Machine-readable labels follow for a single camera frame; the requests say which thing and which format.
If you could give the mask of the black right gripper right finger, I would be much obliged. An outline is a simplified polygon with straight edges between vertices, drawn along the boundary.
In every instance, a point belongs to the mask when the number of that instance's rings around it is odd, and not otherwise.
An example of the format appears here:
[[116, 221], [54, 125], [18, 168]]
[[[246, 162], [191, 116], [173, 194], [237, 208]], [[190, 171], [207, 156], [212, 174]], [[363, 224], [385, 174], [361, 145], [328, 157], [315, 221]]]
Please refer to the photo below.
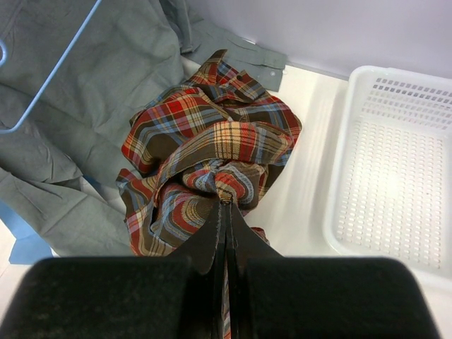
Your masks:
[[233, 338], [438, 338], [410, 270], [386, 257], [284, 257], [225, 209]]

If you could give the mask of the light blue hanger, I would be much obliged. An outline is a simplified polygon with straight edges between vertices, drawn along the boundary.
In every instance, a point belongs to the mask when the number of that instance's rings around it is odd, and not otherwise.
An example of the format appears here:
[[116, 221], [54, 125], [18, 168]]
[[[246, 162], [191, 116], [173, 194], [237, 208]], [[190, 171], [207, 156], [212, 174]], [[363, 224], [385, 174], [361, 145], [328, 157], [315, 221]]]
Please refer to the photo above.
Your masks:
[[30, 115], [30, 113], [34, 109], [35, 105], [39, 102], [41, 96], [43, 95], [43, 93], [45, 92], [45, 90], [47, 89], [49, 84], [51, 83], [52, 79], [57, 74], [57, 71], [61, 68], [62, 64], [64, 63], [64, 61], [66, 60], [66, 58], [70, 54], [70, 52], [73, 49], [74, 45], [79, 40], [79, 38], [82, 35], [83, 31], [88, 26], [88, 23], [91, 21], [92, 17], [94, 16], [95, 12], [97, 11], [97, 9], [99, 8], [101, 3], [102, 3], [102, 0], [97, 0], [93, 4], [93, 6], [90, 9], [90, 11], [88, 12], [87, 16], [85, 17], [85, 19], [81, 23], [79, 29], [77, 29], [75, 35], [72, 37], [72, 39], [69, 42], [69, 44], [67, 45], [66, 49], [64, 50], [62, 55], [59, 57], [57, 63], [54, 65], [54, 67], [50, 71], [49, 75], [46, 77], [44, 83], [40, 86], [39, 90], [36, 92], [35, 96], [30, 101], [30, 103], [26, 107], [25, 111], [22, 113], [20, 119], [13, 125], [13, 127], [7, 128], [7, 129], [2, 129], [1, 130], [1, 135], [14, 133], [23, 125], [24, 121], [28, 118], [28, 116]]

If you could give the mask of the plaid shirt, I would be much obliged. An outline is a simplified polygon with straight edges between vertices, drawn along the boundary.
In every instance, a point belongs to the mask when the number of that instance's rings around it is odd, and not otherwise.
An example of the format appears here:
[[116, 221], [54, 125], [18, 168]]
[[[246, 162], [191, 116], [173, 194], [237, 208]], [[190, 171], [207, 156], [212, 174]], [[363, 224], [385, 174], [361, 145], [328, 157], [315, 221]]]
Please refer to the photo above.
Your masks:
[[232, 338], [249, 261], [279, 259], [245, 222], [284, 170], [302, 123], [214, 52], [133, 116], [117, 177], [132, 251], [183, 267], [179, 338]]

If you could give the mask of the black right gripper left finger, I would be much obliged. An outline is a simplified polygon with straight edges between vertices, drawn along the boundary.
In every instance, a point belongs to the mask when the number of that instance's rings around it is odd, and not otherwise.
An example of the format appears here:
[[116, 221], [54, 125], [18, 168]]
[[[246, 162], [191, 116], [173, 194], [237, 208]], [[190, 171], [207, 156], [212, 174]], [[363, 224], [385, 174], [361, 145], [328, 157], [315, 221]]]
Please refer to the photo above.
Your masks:
[[225, 207], [161, 257], [47, 258], [25, 274], [2, 338], [221, 338]]

